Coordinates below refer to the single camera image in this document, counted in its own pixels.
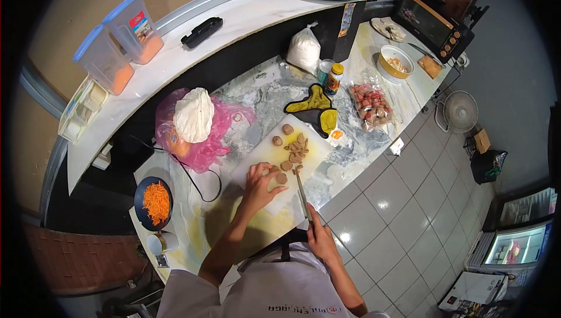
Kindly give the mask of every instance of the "tiled floor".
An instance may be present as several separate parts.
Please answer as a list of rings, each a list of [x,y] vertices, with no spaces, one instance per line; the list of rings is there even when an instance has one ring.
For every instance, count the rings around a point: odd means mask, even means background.
[[[433,110],[402,133],[401,156],[382,154],[319,210],[368,309],[392,318],[439,316],[494,195],[473,181],[463,137],[442,132]],[[237,278],[227,276],[221,296]]]

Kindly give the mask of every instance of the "blue lid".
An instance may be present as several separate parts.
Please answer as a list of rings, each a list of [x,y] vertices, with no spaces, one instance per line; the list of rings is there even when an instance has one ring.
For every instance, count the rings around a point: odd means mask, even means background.
[[[94,41],[95,37],[97,37],[102,32],[102,30],[103,30],[103,25],[95,26],[95,28],[91,30],[90,34],[88,34],[86,39],[82,41],[82,44],[80,45],[78,50],[76,50],[76,52],[74,53],[74,56],[72,57],[72,61],[78,62],[78,60],[80,60],[82,55],[84,55],[86,50],[89,48],[91,42]]]
[[[117,5],[116,8],[113,9],[110,13],[105,16],[102,20],[102,25],[111,22],[121,11],[125,9],[125,7],[129,6],[135,0],[124,0],[121,4]]]

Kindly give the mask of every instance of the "beige wall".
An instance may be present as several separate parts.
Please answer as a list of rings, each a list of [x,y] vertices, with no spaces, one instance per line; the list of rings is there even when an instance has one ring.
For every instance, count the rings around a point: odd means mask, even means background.
[[[74,52],[91,29],[100,24],[103,17],[121,1],[123,0],[53,0],[41,20],[28,54],[47,84],[66,100],[72,97],[86,75],[79,65],[72,62]],[[191,0],[144,1],[152,19],[159,20]],[[18,97],[18,107],[21,108],[32,101],[23,93]],[[15,171],[20,181],[19,187],[25,188],[26,183],[32,183],[32,186],[22,190],[20,194],[27,205],[31,206],[29,202],[34,200],[35,203],[31,203],[37,205],[33,208],[35,209],[39,204],[38,191],[43,180],[45,160],[48,159],[57,137],[57,125],[56,120],[46,111],[40,112],[39,107],[24,117],[27,120],[21,124],[22,127],[25,126],[25,131],[42,132],[40,136],[35,135],[31,141],[24,140],[18,146],[21,151],[26,151],[25,159],[29,163],[19,166],[18,171]]]

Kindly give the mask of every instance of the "spoon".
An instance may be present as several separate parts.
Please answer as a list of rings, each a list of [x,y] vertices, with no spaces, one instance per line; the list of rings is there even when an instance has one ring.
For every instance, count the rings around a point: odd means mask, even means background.
[[[388,26],[388,27],[386,27],[385,29],[386,29],[386,31],[388,31],[388,33],[389,33],[389,39],[393,40],[392,28],[391,28],[390,26]]]

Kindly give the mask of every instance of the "white cup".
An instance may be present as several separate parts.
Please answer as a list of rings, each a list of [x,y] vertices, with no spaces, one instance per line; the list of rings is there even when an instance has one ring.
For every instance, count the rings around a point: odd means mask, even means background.
[[[148,250],[156,256],[179,248],[179,241],[175,234],[167,231],[161,234],[148,235],[146,244],[148,245]]]

